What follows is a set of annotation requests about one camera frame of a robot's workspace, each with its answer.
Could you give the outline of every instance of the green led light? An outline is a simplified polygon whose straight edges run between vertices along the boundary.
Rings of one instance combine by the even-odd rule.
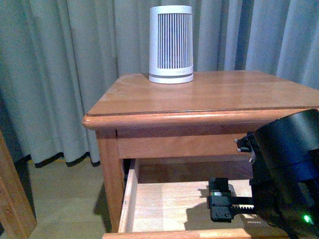
[[[310,217],[308,215],[304,215],[304,220],[306,223],[310,222]]]
[[[304,215],[304,220],[306,221],[306,223],[310,223],[312,225],[314,224],[309,215]]]

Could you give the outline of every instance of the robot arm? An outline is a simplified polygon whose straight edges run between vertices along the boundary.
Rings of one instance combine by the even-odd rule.
[[[214,222],[257,214],[290,238],[319,237],[319,112],[307,110],[274,122],[237,141],[253,152],[252,198],[232,197],[227,179],[210,179],[207,203]],[[236,208],[233,205],[252,205]]]

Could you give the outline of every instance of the curtain fold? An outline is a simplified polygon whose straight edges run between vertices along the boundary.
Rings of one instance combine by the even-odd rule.
[[[317,0],[0,0],[0,95],[24,155],[99,161],[82,117],[119,75],[148,72],[149,9],[170,4],[192,7],[195,71],[319,89]]]

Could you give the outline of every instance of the open drawer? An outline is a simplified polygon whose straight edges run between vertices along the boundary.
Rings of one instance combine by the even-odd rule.
[[[133,160],[123,200],[119,233],[103,239],[288,238],[256,215],[214,223],[206,205],[209,177],[228,177],[237,196],[251,197],[247,161],[145,164]]]

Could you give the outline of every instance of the air purifier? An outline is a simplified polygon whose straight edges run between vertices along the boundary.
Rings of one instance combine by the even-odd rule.
[[[193,80],[190,6],[167,5],[150,9],[149,80],[163,84]]]

